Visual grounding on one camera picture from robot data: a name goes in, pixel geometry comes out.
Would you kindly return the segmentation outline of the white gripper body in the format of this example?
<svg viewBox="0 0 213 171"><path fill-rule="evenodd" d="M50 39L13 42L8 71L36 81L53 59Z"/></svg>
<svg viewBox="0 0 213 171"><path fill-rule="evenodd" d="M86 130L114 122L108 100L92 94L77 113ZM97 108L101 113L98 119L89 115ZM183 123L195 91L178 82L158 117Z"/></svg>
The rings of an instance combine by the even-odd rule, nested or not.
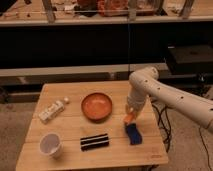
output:
<svg viewBox="0 0 213 171"><path fill-rule="evenodd" d="M131 97L127 98L126 113L132 115L134 119L138 117L143 107L144 101L136 101Z"/></svg>

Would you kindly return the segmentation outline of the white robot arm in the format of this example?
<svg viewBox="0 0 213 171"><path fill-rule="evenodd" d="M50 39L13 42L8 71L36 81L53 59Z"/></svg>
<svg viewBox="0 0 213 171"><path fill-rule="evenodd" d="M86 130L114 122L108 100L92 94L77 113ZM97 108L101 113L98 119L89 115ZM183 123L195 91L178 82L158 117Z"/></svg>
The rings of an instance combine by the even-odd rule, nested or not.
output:
<svg viewBox="0 0 213 171"><path fill-rule="evenodd" d="M163 84L158 78L158 70L152 66L130 74L131 89L126 103L128 114L137 117L147 96L151 95L213 133L213 101Z"/></svg>

